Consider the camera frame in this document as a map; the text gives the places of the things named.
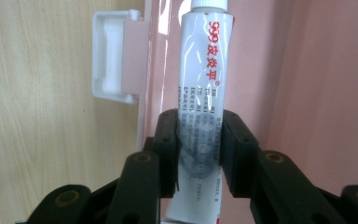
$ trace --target white tube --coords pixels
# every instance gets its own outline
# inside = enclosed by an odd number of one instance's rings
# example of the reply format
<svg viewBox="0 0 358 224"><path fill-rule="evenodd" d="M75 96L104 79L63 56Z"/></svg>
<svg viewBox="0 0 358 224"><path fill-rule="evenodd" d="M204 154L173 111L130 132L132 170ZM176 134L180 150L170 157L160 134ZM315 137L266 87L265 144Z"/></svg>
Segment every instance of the white tube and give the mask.
<svg viewBox="0 0 358 224"><path fill-rule="evenodd" d="M166 218L219 223L222 176L220 132L233 17L227 0L193 0L182 18L179 75L179 190Z"/></svg>

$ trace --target wooden surface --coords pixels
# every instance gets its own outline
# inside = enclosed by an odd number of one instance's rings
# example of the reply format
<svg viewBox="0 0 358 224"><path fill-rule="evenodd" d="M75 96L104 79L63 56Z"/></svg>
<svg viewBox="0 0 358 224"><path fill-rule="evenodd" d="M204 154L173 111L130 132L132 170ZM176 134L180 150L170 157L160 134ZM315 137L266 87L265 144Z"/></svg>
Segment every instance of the wooden surface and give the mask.
<svg viewBox="0 0 358 224"><path fill-rule="evenodd" d="M96 190L135 150L137 105L91 94L91 17L141 0L0 1L0 223L53 189Z"/></svg>

